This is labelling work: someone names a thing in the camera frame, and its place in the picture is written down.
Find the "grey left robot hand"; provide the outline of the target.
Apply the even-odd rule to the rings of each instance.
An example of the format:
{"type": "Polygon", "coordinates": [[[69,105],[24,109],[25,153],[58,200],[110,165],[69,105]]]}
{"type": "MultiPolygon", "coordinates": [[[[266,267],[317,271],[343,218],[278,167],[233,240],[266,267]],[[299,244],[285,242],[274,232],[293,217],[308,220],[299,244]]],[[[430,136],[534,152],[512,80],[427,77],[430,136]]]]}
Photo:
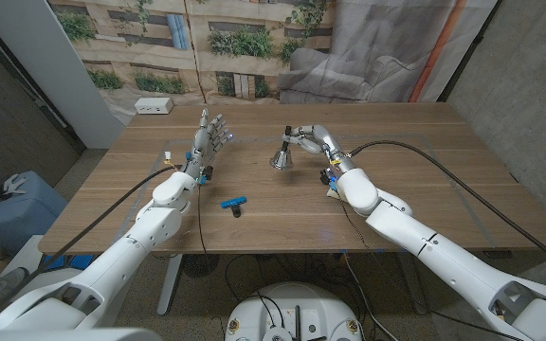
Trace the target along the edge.
{"type": "Polygon", "coordinates": [[[198,178],[201,171],[213,163],[215,155],[233,138],[233,134],[226,128],[226,123],[222,114],[209,120],[209,110],[207,108],[203,110],[199,128],[193,138],[191,156],[183,172],[198,178]]]}

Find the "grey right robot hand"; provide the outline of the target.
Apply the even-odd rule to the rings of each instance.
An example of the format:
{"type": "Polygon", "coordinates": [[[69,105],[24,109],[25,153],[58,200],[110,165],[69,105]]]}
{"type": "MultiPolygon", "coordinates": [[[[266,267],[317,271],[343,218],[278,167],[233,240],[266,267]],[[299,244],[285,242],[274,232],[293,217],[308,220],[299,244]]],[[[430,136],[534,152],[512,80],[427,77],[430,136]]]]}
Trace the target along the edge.
{"type": "Polygon", "coordinates": [[[355,169],[355,163],[341,149],[331,133],[321,125],[303,125],[282,136],[283,142],[299,145],[311,154],[323,153],[340,174],[355,169]]]}

